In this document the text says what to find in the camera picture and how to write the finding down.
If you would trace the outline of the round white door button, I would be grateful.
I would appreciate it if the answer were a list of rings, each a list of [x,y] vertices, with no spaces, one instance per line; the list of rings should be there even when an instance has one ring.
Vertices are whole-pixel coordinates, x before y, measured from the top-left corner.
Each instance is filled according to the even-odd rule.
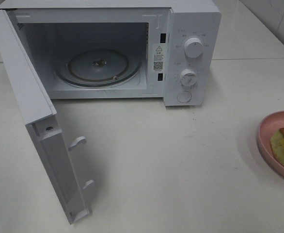
[[[182,91],[178,93],[177,100],[182,103],[189,102],[191,100],[191,93],[189,91]]]

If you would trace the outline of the glass microwave turntable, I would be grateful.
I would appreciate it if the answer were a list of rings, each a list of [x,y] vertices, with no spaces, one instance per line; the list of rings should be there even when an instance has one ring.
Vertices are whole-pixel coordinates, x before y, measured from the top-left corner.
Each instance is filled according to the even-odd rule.
[[[104,87],[132,78],[140,69],[142,57],[116,49],[90,49],[65,55],[55,63],[56,74],[79,87]]]

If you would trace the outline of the pink round plate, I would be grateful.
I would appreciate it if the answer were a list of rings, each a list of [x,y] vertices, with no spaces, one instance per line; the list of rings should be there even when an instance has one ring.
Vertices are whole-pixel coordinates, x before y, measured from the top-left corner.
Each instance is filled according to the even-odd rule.
[[[259,152],[265,162],[284,178],[284,166],[274,158],[270,144],[272,135],[280,128],[284,128],[284,111],[274,112],[266,116],[259,124],[256,138]]]

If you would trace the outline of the white microwave oven body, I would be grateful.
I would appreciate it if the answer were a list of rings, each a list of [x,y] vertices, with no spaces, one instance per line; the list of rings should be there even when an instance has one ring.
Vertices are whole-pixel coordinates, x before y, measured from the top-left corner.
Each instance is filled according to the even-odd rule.
[[[221,13],[210,0],[6,0],[25,29],[32,63],[50,99],[162,98],[166,106],[200,105],[217,39]],[[186,39],[197,36],[203,53],[189,58]],[[65,55],[90,49],[116,49],[142,57],[139,71],[111,86],[79,87],[55,72]],[[198,75],[183,86],[182,70]],[[191,100],[179,102],[189,91]]]

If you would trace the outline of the white timer knob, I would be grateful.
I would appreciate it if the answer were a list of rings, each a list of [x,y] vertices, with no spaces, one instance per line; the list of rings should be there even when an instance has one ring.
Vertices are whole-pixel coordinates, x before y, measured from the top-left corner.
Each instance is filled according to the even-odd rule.
[[[197,73],[189,68],[182,70],[179,74],[180,82],[183,86],[193,86],[197,83]]]

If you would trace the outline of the white microwave door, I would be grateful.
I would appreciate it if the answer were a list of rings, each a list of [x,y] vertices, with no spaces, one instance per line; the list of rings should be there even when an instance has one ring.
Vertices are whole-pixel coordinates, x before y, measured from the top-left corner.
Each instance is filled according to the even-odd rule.
[[[0,10],[0,54],[25,127],[70,224],[90,214],[52,104],[25,41],[26,27]]]

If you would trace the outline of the white upper power knob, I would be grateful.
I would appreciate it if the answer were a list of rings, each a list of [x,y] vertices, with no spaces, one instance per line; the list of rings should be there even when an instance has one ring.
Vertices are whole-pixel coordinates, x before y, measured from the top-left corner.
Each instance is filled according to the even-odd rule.
[[[189,58],[199,57],[204,50],[204,43],[201,38],[197,36],[190,37],[184,42],[184,52]]]

